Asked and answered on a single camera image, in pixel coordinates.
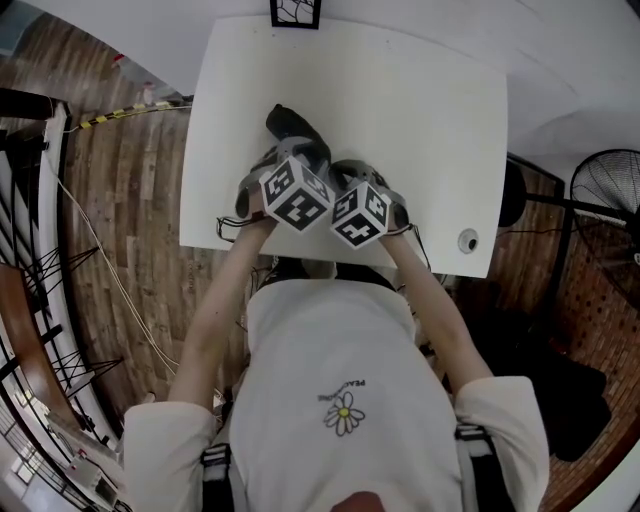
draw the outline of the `black strap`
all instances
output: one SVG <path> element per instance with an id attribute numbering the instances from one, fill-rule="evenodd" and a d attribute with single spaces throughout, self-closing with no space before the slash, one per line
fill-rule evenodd
<path id="1" fill-rule="evenodd" d="M 476 480 L 476 496 L 479 512 L 499 510 L 515 512 L 507 486 L 504 483 L 502 467 L 498 460 L 491 436 L 486 434 L 484 441 L 489 445 L 491 453 L 481 457 L 471 457 L 473 474 Z"/>
<path id="2" fill-rule="evenodd" d="M 202 483 L 202 510 L 210 512 L 219 510 L 234 512 L 233 492 L 229 480 L 229 465 L 231 464 L 231 447 L 224 443 L 205 450 L 200 458 L 204 466 L 204 481 Z"/>

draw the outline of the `window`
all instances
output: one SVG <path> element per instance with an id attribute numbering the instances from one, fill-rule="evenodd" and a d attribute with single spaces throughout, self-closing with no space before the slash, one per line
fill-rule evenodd
<path id="1" fill-rule="evenodd" d="M 29 485 L 41 463 L 42 459 L 36 453 L 36 449 L 29 443 L 20 450 L 20 457 L 11 466 L 11 471 L 18 475 L 18 478 L 26 485 Z"/>
<path id="2" fill-rule="evenodd" d="M 20 391 L 16 391 L 13 396 L 16 397 L 16 400 L 22 407 L 26 407 L 33 398 L 33 394 L 31 393 L 30 389 L 25 390 L 24 394 L 22 394 Z"/>

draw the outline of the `brick wall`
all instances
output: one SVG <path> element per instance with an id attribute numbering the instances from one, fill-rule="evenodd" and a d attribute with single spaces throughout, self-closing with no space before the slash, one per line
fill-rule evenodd
<path id="1" fill-rule="evenodd" d="M 569 356 L 607 375 L 604 398 L 612 419 L 575 463 L 552 458 L 542 510 L 571 510 L 624 458 L 640 438 L 640 318 L 609 283 L 579 234 L 571 241 L 554 311 L 571 339 Z"/>

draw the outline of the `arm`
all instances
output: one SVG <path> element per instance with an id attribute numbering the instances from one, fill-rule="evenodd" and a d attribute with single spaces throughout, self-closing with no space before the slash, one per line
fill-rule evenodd
<path id="1" fill-rule="evenodd" d="M 190 402 L 212 409 L 218 368 L 249 272 L 274 228 L 275 221 L 267 219 L 240 230 L 193 317 L 169 401 Z"/>
<path id="2" fill-rule="evenodd" d="M 491 377 L 467 326 L 444 288 L 422 263 L 404 236 L 386 236 L 382 245 L 395 261 L 409 304 L 449 376 L 454 396 L 467 383 Z"/>

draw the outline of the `electric fan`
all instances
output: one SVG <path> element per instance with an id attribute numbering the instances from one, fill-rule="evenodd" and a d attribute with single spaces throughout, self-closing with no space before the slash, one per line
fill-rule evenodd
<path id="1" fill-rule="evenodd" d="M 571 207 L 594 259 L 640 309 L 640 152 L 615 149 L 587 158 L 571 180 Z"/>

